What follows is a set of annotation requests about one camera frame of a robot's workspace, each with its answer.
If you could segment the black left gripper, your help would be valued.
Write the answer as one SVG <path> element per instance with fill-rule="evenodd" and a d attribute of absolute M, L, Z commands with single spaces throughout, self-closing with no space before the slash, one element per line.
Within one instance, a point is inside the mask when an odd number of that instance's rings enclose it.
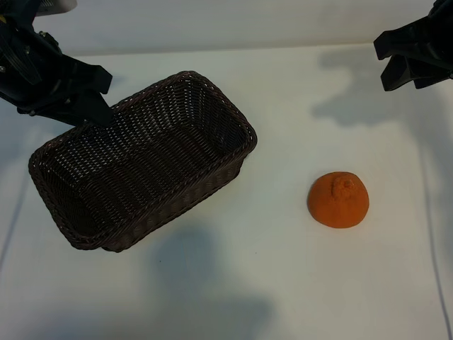
<path fill-rule="evenodd" d="M 49 33 L 36 33 L 31 21 L 1 14 L 1 98 L 20 114 L 73 126 L 108 126 L 113 110 L 101 94 L 108 93 L 112 74 L 100 65 L 72 59 L 73 85 L 89 90 L 61 98 L 64 62 L 59 43 Z"/>

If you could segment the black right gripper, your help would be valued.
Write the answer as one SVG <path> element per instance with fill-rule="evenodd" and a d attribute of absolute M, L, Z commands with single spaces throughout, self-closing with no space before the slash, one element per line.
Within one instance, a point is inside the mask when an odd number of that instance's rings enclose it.
<path fill-rule="evenodd" d="M 435 1 L 425 17 L 384 31 L 374 40 L 374 49 L 378 60 L 392 56 L 381 75 L 385 91 L 412 81 L 406 57 L 423 60 L 420 68 L 426 77 L 413 81 L 417 89 L 452 79 L 452 1 Z"/>

